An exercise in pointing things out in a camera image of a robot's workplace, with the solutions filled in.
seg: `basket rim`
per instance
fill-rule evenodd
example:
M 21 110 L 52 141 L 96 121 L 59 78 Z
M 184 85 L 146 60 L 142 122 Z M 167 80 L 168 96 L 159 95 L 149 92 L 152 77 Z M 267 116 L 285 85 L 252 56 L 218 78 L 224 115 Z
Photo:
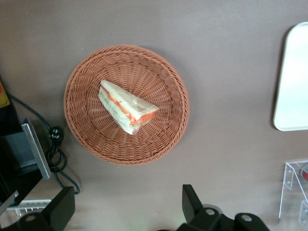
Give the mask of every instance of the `basket rim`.
M 119 51 L 126 51 L 129 52 L 131 50 L 134 50 L 134 52 L 137 52 L 140 54 L 140 56 L 143 57 L 151 57 L 151 59 L 154 59 L 156 62 L 160 63 L 163 65 L 164 68 L 167 68 L 168 71 L 170 71 L 172 75 L 172 79 L 175 81 L 175 84 L 178 88 L 178 93 L 181 98 L 182 102 L 182 112 L 181 112 L 181 123 L 180 127 L 182 129 L 178 129 L 177 133 L 175 133 L 174 138 L 170 141 L 168 145 L 166 145 L 162 150 L 159 150 L 157 153 L 150 155 L 149 157 L 142 158 L 142 159 L 136 159 L 136 160 L 119 160 L 117 158 L 111 158 L 107 155 L 102 155 L 99 152 L 95 151 L 91 145 L 87 144 L 87 142 L 84 140 L 84 138 L 81 137 L 79 130 L 76 128 L 74 123 L 71 123 L 71 115 L 68 110 L 68 97 L 71 91 L 71 83 L 72 80 L 75 78 L 76 73 L 83 67 L 84 64 L 86 64 L 89 60 L 92 58 L 99 56 L 100 54 L 104 54 L 105 56 L 108 54 L 112 54 L 114 52 L 119 52 Z M 64 93 L 64 115 L 67 120 L 68 126 L 73 133 L 74 137 L 77 139 L 77 141 L 84 146 L 90 153 L 94 154 L 98 158 L 101 158 L 103 160 L 121 164 L 121 165 L 140 165 L 140 164 L 145 164 L 149 163 L 153 160 L 157 160 L 167 154 L 171 149 L 174 148 L 174 146 L 180 141 L 181 137 L 183 136 L 188 121 L 189 121 L 189 112 L 190 112 L 190 105 L 189 105 L 189 98 L 188 98 L 188 93 L 186 90 L 186 87 L 184 85 L 183 80 L 181 79 L 180 75 L 178 72 L 175 70 L 175 68 L 162 56 L 158 55 L 154 51 L 148 50 L 143 47 L 135 46 L 135 45 L 114 45 L 114 46 L 109 46 L 103 49 L 96 50 L 89 54 L 87 57 L 85 57 L 73 70 L 72 74 L 70 75 L 67 85 L 65 88 L 65 93 Z

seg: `sandwich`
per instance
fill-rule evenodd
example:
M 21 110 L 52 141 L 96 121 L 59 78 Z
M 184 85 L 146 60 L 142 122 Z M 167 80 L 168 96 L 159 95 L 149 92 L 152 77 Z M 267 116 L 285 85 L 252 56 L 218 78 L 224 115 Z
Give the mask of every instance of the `sandwich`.
M 142 125 L 155 118 L 158 112 L 154 104 L 107 80 L 101 81 L 99 99 L 120 127 L 129 134 L 135 134 Z

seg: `black device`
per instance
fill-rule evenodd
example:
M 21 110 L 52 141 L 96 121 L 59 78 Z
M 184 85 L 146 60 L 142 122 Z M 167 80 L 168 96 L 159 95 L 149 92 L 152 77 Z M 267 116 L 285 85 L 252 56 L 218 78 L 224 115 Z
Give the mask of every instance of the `black device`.
M 73 187 L 64 187 L 41 213 L 29 213 L 0 231 L 63 231 L 75 211 Z
M 12 104 L 0 108 L 0 205 L 15 191 L 18 205 L 42 179 Z
M 256 215 L 239 213 L 232 220 L 214 206 L 203 207 L 189 184 L 183 185 L 182 209 L 187 223 L 182 224 L 177 231 L 270 231 Z

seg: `round basket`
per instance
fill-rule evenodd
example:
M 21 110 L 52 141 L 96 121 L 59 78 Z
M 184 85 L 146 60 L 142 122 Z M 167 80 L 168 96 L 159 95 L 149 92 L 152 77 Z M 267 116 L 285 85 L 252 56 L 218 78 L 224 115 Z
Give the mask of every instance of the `round basket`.
M 137 134 L 127 134 L 98 98 L 103 79 L 155 104 L 156 118 Z M 72 133 L 92 154 L 139 165 L 162 157 L 178 143 L 188 123 L 189 101 L 182 79 L 166 59 L 141 47 L 119 45 L 95 51 L 74 69 L 64 112 Z

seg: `metal bracket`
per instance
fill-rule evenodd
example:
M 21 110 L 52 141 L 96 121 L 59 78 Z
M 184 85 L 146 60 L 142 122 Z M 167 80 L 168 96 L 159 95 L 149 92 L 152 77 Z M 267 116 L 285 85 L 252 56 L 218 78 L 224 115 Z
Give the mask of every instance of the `metal bracket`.
M 6 209 L 13 204 L 16 197 L 18 197 L 19 193 L 16 190 L 1 206 L 0 206 L 0 215 L 6 211 Z
M 21 127 L 29 140 L 33 156 L 38 164 L 43 179 L 48 180 L 51 177 L 51 171 L 32 124 L 30 122 L 26 122 L 22 124 Z

